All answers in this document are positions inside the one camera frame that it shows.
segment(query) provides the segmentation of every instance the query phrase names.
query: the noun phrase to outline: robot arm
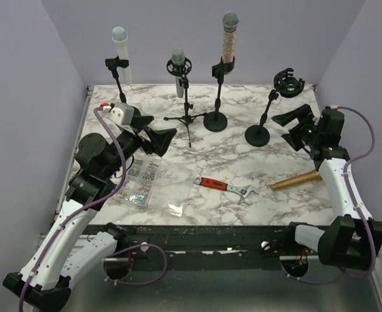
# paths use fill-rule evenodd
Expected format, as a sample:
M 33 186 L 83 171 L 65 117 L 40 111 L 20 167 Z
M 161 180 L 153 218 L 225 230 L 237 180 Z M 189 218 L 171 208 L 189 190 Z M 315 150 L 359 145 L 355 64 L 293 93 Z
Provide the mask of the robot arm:
M 130 158 L 139 148 L 146 153 L 163 156 L 177 132 L 176 129 L 152 130 L 148 124 L 153 117 L 133 116 L 133 108 L 125 103 L 106 104 L 103 108 L 104 112 L 110 114 L 109 119 L 122 129 L 116 140 L 125 159 Z M 139 135 L 142 130 L 149 140 Z M 108 224 L 94 240 L 69 257 L 80 234 L 101 209 L 104 201 L 75 213 L 85 205 L 109 195 L 115 187 L 110 178 L 121 167 L 114 142 L 108 144 L 98 133 L 91 133 L 80 140 L 75 160 L 81 169 L 70 179 L 67 200 L 53 227 L 21 271 L 9 273 L 3 281 L 3 285 L 16 295 L 21 296 L 24 292 L 24 300 L 41 311 L 60 311 L 68 301 L 72 287 L 85 273 L 102 258 L 113 254 L 117 248 L 121 250 L 128 247 L 124 230 Z M 39 260 L 41 262 L 36 272 L 32 272 Z
M 382 222 L 376 222 L 364 205 L 350 166 L 346 171 L 347 176 L 344 176 L 345 165 L 350 159 L 347 150 L 338 145 L 344 115 L 327 107 L 316 122 L 311 108 L 305 104 L 272 118 L 282 126 L 294 119 L 298 119 L 299 124 L 282 137 L 296 151 L 304 146 L 310 148 L 310 158 L 327 187 L 335 220 L 325 231 L 307 224 L 291 224 L 294 228 L 293 239 L 298 244 L 318 252 L 320 262 L 324 265 L 368 270 L 371 253 L 363 220 L 369 224 L 372 231 L 376 254 L 382 245 Z M 346 179 L 350 182 L 351 192 Z M 364 215 L 363 220 L 357 212 L 352 196 Z

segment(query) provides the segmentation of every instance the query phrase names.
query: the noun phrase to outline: adjustable wrench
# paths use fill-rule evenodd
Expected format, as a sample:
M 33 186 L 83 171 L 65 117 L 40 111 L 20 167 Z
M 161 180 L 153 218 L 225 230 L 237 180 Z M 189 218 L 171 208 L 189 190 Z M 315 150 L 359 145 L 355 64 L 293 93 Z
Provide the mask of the adjustable wrench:
M 202 185 L 203 187 L 209 187 L 211 189 L 227 190 L 229 192 L 236 193 L 240 196 L 240 200 L 238 201 L 238 203 L 246 203 L 248 205 L 252 204 L 252 202 L 247 199 L 247 196 L 250 194 L 250 192 L 259 194 L 259 189 L 257 187 L 254 187 L 253 185 L 248 185 L 246 187 L 233 187 L 231 185 L 228 185 L 227 183 L 209 179 L 207 177 L 196 177 L 194 179 L 194 183 Z

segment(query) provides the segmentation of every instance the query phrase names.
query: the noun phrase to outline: brass pipe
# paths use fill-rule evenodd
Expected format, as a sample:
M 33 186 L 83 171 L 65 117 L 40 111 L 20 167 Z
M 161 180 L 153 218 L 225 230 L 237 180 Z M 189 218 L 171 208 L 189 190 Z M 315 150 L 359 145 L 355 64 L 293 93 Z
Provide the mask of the brass pipe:
M 315 181 L 315 180 L 321 180 L 320 173 L 316 170 L 313 170 L 311 172 L 308 172 L 306 174 L 301 174 L 296 177 L 290 177 L 289 179 L 282 180 L 279 182 L 276 182 L 272 185 L 270 185 L 270 188 L 275 191 L 275 190 L 281 190 L 285 189 L 287 187 L 294 187 L 295 185 L 299 185 L 305 182 L 309 181 Z

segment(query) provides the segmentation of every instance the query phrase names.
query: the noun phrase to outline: microphone stand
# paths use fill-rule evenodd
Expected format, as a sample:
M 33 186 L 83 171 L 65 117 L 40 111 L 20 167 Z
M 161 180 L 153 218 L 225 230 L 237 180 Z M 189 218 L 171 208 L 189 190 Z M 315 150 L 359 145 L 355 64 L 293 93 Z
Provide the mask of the microphone stand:
M 106 58 L 105 62 L 106 62 L 107 69 L 111 71 L 112 76 L 116 80 L 116 84 L 118 85 L 120 101 L 122 103 L 127 103 L 126 102 L 126 95 L 123 93 L 123 90 L 121 89 L 121 85 L 120 85 L 120 81 L 119 81 L 118 68 L 119 67 L 121 67 L 121 68 L 128 67 L 129 66 L 129 60 L 120 60 L 119 56 L 117 56 L 116 58 Z M 133 115 L 134 116 L 140 116 L 140 111 L 132 105 L 131 105 L 131 107 L 133 107 L 133 109 L 134 109 Z
M 274 89 L 269 93 L 269 102 L 261 116 L 259 125 L 251 125 L 244 133 L 246 142 L 258 148 L 267 145 L 267 143 L 269 143 L 270 134 L 264 127 L 264 124 L 268 119 L 268 111 L 272 101 L 276 100 L 279 97 L 279 94 L 283 98 L 293 98 L 298 96 L 302 92 L 304 86 L 305 81 L 303 79 L 296 80 L 296 78 L 294 78 L 294 70 L 292 68 L 287 68 L 277 73 L 274 78 Z
M 211 76 L 217 78 L 218 91 L 216 101 L 214 102 L 214 112 L 209 112 L 206 117 L 204 117 L 204 127 L 209 131 L 220 132 L 227 127 L 227 117 L 219 111 L 220 105 L 222 104 L 220 96 L 222 93 L 224 75 L 231 72 L 234 67 L 235 57 L 233 57 L 231 63 L 223 63 L 223 58 L 221 58 L 220 63 L 211 68 Z
M 191 148 L 191 136 L 190 136 L 189 125 L 194 123 L 194 120 L 197 117 L 207 115 L 206 112 L 204 112 L 203 114 L 198 114 L 198 115 L 193 115 L 193 116 L 190 116 L 188 114 L 188 111 L 190 109 L 194 108 L 194 105 L 189 104 L 189 102 L 188 102 L 188 87 L 190 86 L 190 84 L 188 82 L 188 78 L 186 77 L 186 75 L 188 75 L 189 72 L 191 72 L 191 61 L 188 60 L 187 58 L 185 58 L 183 65 L 176 66 L 173 64 L 173 62 L 171 60 L 169 60 L 166 67 L 168 69 L 168 72 L 171 75 L 181 77 L 181 79 L 179 80 L 179 85 L 184 86 L 184 93 L 185 93 L 184 112 L 185 112 L 185 115 L 182 117 L 164 117 L 164 120 L 178 120 L 182 124 L 185 125 L 186 131 L 188 132 L 188 145 Z

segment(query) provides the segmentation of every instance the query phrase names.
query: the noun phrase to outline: gray floor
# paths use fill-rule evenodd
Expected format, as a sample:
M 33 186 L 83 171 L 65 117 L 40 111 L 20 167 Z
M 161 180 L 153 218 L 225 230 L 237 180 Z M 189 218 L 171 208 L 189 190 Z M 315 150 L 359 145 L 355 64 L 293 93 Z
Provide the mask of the gray floor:
M 306 277 L 328 280 L 338 272 L 310 261 Z M 132 277 L 144 281 L 154 273 L 135 272 Z M 282 272 L 261 270 L 171 271 L 145 287 L 115 287 L 104 279 L 97 265 L 76 285 L 63 311 L 382 311 L 372 280 L 311 286 L 286 279 Z

